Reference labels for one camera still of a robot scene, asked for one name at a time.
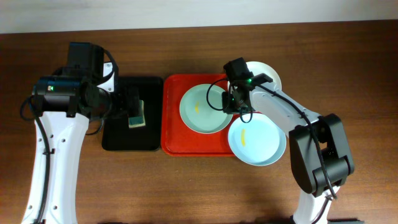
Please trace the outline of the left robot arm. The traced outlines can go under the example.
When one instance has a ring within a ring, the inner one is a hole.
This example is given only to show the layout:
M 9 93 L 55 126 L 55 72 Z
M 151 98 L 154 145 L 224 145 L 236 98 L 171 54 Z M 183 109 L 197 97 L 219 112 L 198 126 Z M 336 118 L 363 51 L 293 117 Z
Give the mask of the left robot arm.
M 126 118 L 145 126 L 137 88 L 116 90 L 119 68 L 110 52 L 89 42 L 69 45 L 67 64 L 41 77 L 28 106 L 36 150 L 23 223 L 76 223 L 75 194 L 80 152 L 92 121 Z

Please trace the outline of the pale green plate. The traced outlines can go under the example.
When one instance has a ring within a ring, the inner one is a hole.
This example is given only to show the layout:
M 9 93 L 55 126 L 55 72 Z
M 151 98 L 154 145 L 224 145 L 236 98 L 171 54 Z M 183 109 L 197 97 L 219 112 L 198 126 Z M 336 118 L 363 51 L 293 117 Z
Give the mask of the pale green plate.
M 189 89 L 180 101 L 179 112 L 183 123 L 191 130 L 201 134 L 213 134 L 223 130 L 232 120 L 233 115 L 214 110 L 222 107 L 219 86 L 200 84 Z

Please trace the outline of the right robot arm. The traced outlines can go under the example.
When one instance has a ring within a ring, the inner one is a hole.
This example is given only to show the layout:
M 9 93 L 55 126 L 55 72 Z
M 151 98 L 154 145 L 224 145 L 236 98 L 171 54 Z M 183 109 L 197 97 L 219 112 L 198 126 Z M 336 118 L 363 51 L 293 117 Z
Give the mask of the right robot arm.
M 335 114 L 322 116 L 306 109 L 281 89 L 273 68 L 251 70 L 237 58 L 224 65 L 229 82 L 222 94 L 223 112 L 267 116 L 289 139 L 290 164 L 300 187 L 291 223 L 328 223 L 337 192 L 354 172 L 343 123 Z

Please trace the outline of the green and yellow sponge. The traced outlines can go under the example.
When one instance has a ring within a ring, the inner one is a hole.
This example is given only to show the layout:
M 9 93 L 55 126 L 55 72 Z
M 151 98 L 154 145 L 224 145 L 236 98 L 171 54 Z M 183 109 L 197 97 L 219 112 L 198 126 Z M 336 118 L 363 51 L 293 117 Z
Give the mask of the green and yellow sponge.
M 140 128 L 146 125 L 146 119 L 144 115 L 144 102 L 139 100 L 138 115 L 128 117 L 128 126 L 130 129 Z

